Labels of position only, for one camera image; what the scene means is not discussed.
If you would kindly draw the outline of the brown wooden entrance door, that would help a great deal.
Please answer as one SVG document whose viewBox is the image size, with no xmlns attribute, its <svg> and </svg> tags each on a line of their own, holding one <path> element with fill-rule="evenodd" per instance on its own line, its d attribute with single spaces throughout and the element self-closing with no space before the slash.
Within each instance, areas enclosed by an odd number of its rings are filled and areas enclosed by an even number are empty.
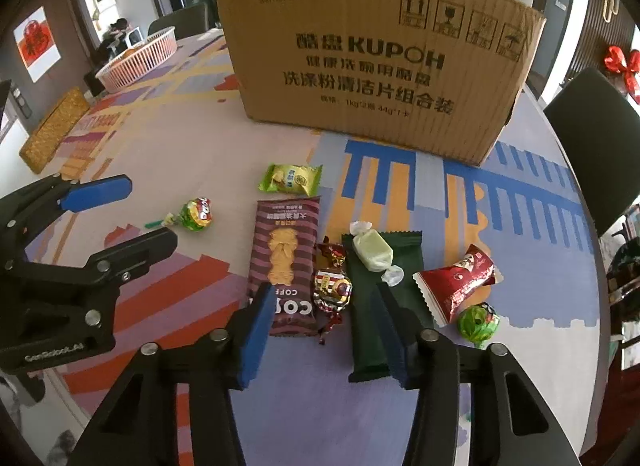
<svg viewBox="0 0 640 466">
<path fill-rule="evenodd" d="M 34 131 L 67 92 L 88 94 L 94 29 L 85 0 L 27 0 L 1 36 L 1 78 L 27 132 Z"/>
</svg>

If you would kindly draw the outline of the green lollipop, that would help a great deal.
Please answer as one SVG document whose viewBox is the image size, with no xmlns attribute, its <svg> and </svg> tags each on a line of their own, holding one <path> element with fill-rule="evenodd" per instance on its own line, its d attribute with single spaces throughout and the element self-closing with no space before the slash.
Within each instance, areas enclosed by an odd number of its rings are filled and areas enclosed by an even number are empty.
<svg viewBox="0 0 640 466">
<path fill-rule="evenodd" d="M 198 232 L 205 230 L 213 222 L 212 206 L 206 197 L 195 197 L 188 200 L 179 212 L 168 212 L 162 219 L 145 223 L 147 230 L 157 227 L 182 226 L 185 229 Z"/>
</svg>

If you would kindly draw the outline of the colourful patterned tablecloth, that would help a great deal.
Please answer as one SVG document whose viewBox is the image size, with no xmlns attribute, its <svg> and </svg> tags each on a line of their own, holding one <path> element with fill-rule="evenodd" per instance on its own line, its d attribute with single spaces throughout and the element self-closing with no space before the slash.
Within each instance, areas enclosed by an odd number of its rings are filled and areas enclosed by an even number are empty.
<svg viewBox="0 0 640 466">
<path fill-rule="evenodd" d="M 28 249 L 32 260 L 81 265 L 138 235 L 146 223 L 207 197 L 213 224 L 181 232 L 177 251 L 122 287 L 115 348 L 43 375 L 44 398 L 23 406 L 23 436 L 46 458 L 78 437 L 137 348 L 166 348 L 224 324 L 246 290 L 259 180 L 271 163 L 322 166 L 318 234 L 350 223 L 419 231 L 424 267 L 456 261 L 469 245 L 491 254 L 501 284 L 480 298 L 500 314 L 497 339 L 520 361 L 575 450 L 594 436 L 600 368 L 597 244 L 560 145 L 524 92 L 478 168 L 332 132 L 248 119 L 219 33 L 183 41 L 165 65 L 104 98 L 76 125 L 49 172 L 90 181 L 123 173 L 115 204 L 68 213 Z"/>
</svg>

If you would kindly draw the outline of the dark green snack pack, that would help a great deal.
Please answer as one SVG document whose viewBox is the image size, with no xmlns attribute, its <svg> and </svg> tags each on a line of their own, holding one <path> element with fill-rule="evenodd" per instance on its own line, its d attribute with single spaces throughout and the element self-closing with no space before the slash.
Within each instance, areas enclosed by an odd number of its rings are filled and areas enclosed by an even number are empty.
<svg viewBox="0 0 640 466">
<path fill-rule="evenodd" d="M 393 249 L 393 264 L 404 271 L 404 277 L 395 286 L 384 282 L 380 272 L 366 268 L 357 255 L 352 235 L 342 236 L 347 252 L 346 271 L 352 281 L 349 311 L 354 368 L 348 376 L 352 384 L 370 382 L 390 374 L 381 340 L 381 324 L 386 321 L 385 295 L 392 296 L 402 311 L 410 313 L 405 318 L 405 325 L 415 333 L 435 326 L 432 313 L 413 279 L 413 274 L 423 269 L 422 233 L 383 232 L 381 236 Z"/>
</svg>

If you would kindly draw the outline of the yellow-green small snack pack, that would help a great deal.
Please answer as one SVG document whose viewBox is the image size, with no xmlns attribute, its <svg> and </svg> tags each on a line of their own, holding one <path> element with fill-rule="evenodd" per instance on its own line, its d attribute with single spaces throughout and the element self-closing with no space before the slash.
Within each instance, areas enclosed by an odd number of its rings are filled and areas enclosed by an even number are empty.
<svg viewBox="0 0 640 466">
<path fill-rule="evenodd" d="M 321 181 L 322 166 L 270 165 L 258 184 L 264 193 L 314 196 Z"/>
</svg>

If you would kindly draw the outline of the red balloon bow decoration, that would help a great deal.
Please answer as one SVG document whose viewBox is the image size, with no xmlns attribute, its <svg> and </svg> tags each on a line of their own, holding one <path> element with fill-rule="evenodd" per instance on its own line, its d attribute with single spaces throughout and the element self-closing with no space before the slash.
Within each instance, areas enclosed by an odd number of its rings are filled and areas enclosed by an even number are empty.
<svg viewBox="0 0 640 466">
<path fill-rule="evenodd" d="M 623 77 L 627 93 L 634 103 L 640 104 L 640 86 L 637 76 L 640 70 L 640 52 L 631 50 L 628 55 L 617 45 L 610 45 L 603 59 L 605 68 Z"/>
</svg>

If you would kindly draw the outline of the oranges in basket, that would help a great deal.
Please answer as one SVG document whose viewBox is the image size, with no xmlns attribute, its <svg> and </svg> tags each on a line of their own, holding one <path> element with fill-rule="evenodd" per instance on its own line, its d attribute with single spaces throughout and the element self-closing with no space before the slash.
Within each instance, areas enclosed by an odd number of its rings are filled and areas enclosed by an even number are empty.
<svg viewBox="0 0 640 466">
<path fill-rule="evenodd" d="M 125 51 L 124 53 L 122 53 L 122 56 L 120 56 L 120 60 L 125 60 L 130 56 L 134 56 L 136 55 L 138 52 L 140 51 L 140 48 L 128 48 L 127 51 Z"/>
</svg>

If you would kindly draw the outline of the brown cardboard box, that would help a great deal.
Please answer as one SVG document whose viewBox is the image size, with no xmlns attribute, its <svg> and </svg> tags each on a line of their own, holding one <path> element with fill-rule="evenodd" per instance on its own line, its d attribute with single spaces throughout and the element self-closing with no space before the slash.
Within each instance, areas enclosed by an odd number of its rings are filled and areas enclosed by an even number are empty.
<svg viewBox="0 0 640 466">
<path fill-rule="evenodd" d="M 217 0 L 248 117 L 484 163 L 546 20 L 518 0 Z"/>
</svg>

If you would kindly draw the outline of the pink coffee biscuit pack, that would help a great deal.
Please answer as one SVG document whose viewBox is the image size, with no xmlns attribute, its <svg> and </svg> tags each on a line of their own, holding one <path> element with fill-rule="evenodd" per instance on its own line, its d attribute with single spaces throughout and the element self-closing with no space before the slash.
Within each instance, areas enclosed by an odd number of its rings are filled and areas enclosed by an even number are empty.
<svg viewBox="0 0 640 466">
<path fill-rule="evenodd" d="M 257 203 L 248 291 L 274 288 L 272 336 L 317 334 L 311 283 L 316 263 L 320 198 L 261 200 Z"/>
</svg>

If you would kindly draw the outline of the red fu door poster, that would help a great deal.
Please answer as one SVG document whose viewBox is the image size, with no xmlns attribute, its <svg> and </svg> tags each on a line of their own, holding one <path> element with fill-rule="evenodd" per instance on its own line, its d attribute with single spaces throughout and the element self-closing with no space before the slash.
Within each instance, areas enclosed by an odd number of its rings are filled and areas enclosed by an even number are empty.
<svg viewBox="0 0 640 466">
<path fill-rule="evenodd" d="M 62 59 L 42 6 L 13 30 L 13 36 L 21 60 L 34 83 Z"/>
</svg>

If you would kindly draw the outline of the red gold candy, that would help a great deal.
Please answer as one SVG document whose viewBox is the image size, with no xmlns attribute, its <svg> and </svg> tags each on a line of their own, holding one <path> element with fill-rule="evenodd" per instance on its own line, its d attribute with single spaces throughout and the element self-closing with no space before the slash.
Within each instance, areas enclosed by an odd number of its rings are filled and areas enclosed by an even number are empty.
<svg viewBox="0 0 640 466">
<path fill-rule="evenodd" d="M 331 330 L 343 322 L 343 313 L 352 300 L 352 281 L 345 271 L 347 251 L 343 245 L 332 243 L 326 236 L 317 250 L 321 259 L 314 270 L 312 299 L 326 318 L 318 329 L 319 343 L 325 345 Z"/>
</svg>

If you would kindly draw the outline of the green candy ball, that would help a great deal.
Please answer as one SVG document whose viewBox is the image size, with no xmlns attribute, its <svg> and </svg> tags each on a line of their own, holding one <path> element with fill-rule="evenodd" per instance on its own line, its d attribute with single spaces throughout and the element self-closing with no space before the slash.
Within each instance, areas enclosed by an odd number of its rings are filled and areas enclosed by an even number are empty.
<svg viewBox="0 0 640 466">
<path fill-rule="evenodd" d="M 483 349 L 495 336 L 501 316 L 487 302 L 471 305 L 457 318 L 459 334 L 477 349 Z"/>
</svg>

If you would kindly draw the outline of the red snack packet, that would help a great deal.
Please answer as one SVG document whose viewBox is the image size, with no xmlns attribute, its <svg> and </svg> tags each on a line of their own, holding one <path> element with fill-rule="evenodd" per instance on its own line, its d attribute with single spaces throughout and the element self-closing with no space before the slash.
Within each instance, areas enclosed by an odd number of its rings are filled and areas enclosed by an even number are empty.
<svg viewBox="0 0 640 466">
<path fill-rule="evenodd" d="M 437 326 L 450 324 L 478 287 L 500 283 L 503 276 L 494 260 L 477 245 L 470 244 L 457 262 L 412 275 Z"/>
</svg>

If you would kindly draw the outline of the woven yellow tissue box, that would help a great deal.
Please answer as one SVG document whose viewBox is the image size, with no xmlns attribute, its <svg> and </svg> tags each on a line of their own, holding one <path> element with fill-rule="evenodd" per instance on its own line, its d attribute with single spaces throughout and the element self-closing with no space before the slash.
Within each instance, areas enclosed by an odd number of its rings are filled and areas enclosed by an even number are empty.
<svg viewBox="0 0 640 466">
<path fill-rule="evenodd" d="M 40 125 L 29 135 L 20 150 L 20 157 L 32 173 L 40 174 L 53 158 L 67 134 L 90 109 L 80 88 L 71 88 L 49 111 Z"/>
</svg>

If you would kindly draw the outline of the pale green candy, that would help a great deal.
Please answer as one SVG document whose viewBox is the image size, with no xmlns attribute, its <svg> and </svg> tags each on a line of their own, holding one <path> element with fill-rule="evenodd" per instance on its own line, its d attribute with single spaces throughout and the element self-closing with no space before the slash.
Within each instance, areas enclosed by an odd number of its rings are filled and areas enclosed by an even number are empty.
<svg viewBox="0 0 640 466">
<path fill-rule="evenodd" d="M 368 221 L 354 221 L 349 224 L 352 247 L 366 269 L 381 273 L 382 281 L 390 287 L 398 286 L 405 277 L 401 267 L 394 264 L 394 251 Z"/>
</svg>

